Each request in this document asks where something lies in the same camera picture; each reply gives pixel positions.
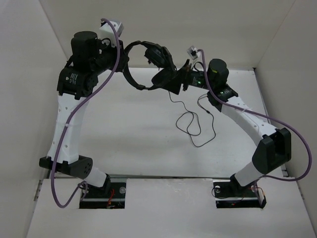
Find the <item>black headphones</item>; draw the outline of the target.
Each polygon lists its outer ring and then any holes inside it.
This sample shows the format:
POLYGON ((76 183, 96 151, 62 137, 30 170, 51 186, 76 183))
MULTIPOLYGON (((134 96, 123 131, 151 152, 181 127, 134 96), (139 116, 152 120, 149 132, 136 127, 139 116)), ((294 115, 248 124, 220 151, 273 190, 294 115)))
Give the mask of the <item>black headphones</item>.
POLYGON ((143 46, 146 48, 144 57, 147 59, 147 68, 157 68, 158 73, 152 78, 152 86, 147 87, 138 83, 130 72, 129 62, 127 62, 122 70, 126 81, 137 90, 155 90, 166 86, 177 75, 177 68, 173 62, 172 55, 167 47, 149 41, 135 41, 130 43, 124 49, 126 56, 135 46, 143 46))

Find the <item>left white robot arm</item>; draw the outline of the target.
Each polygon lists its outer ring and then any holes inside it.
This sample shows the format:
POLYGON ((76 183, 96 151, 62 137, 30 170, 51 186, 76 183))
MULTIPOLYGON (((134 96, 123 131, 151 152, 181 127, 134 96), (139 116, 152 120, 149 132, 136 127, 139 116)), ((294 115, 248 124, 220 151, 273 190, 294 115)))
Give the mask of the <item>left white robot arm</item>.
POLYGON ((110 193, 110 177, 93 164, 92 158, 79 155, 79 137, 88 101, 101 88, 98 76, 106 70, 119 71, 124 59, 119 33, 99 39, 95 32, 82 31, 71 40, 72 55, 59 74, 58 112, 51 148, 39 160, 42 168, 79 178, 104 197, 110 193))

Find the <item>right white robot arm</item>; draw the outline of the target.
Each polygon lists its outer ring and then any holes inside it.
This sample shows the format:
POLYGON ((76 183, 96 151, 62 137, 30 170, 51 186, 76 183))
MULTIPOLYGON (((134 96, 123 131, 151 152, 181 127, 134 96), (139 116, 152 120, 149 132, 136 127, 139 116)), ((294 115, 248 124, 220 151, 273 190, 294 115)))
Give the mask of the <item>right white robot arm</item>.
POLYGON ((229 189, 233 194, 241 195, 256 180, 290 161, 290 131, 278 129, 249 112, 249 107, 227 84, 229 70, 223 60, 210 61, 208 81, 205 81, 202 71, 192 70, 188 61, 178 71, 168 70, 168 75, 170 79, 163 88, 174 94, 187 90, 189 86, 206 89, 209 85, 212 89, 207 93, 209 102, 235 121, 256 145, 251 162, 230 177, 229 189))

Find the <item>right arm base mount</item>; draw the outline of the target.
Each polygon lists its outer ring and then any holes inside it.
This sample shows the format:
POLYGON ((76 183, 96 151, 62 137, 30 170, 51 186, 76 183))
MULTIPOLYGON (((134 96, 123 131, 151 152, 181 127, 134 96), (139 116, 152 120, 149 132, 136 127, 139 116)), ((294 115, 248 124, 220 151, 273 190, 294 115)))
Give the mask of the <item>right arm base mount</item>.
POLYGON ((266 204, 266 195, 256 183, 234 191, 229 180, 214 180, 211 194, 218 209, 260 208, 266 204))

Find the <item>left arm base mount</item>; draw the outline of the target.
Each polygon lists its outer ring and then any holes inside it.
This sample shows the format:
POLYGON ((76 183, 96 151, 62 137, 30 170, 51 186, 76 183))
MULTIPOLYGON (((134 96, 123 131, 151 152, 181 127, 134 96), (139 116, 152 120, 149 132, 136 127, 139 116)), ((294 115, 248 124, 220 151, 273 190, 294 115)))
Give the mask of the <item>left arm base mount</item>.
POLYGON ((80 209, 124 209, 127 178, 111 178, 107 194, 99 188, 88 185, 88 191, 81 191, 80 209))

